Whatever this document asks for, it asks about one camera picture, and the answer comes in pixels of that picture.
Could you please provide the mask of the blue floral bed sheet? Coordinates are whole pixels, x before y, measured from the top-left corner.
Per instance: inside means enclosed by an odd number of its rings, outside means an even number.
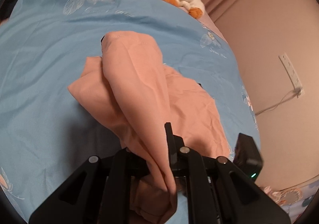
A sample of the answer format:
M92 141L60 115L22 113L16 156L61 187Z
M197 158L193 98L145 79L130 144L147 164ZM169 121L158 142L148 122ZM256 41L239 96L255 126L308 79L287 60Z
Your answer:
M207 24L161 0L18 0L1 26L1 175L24 220L89 156L120 149L67 89L120 30L152 36L165 64L200 83L231 148L239 133L260 145L235 56Z

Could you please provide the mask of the pink hooded jacket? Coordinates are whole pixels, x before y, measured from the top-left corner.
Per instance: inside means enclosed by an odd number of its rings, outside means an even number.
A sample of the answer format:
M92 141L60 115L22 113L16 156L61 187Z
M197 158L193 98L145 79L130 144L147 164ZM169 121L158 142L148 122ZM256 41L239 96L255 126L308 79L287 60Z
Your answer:
M107 33L102 54L88 57L68 90L122 147L143 158L150 174L132 185L130 208L151 223L165 223L177 208L164 125L206 157L230 153L214 99L196 81L163 63L153 37Z

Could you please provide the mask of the white power strip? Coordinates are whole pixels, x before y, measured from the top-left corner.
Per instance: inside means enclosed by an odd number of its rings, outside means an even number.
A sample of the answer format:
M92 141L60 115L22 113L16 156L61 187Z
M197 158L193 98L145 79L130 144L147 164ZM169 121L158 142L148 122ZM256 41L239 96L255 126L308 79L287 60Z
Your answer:
M297 74L297 71L295 70L291 60L289 59L287 54L279 55L279 60L282 63L284 69L286 70L288 77L292 83L292 86L294 88L294 92L297 97L304 95L304 89L302 82Z

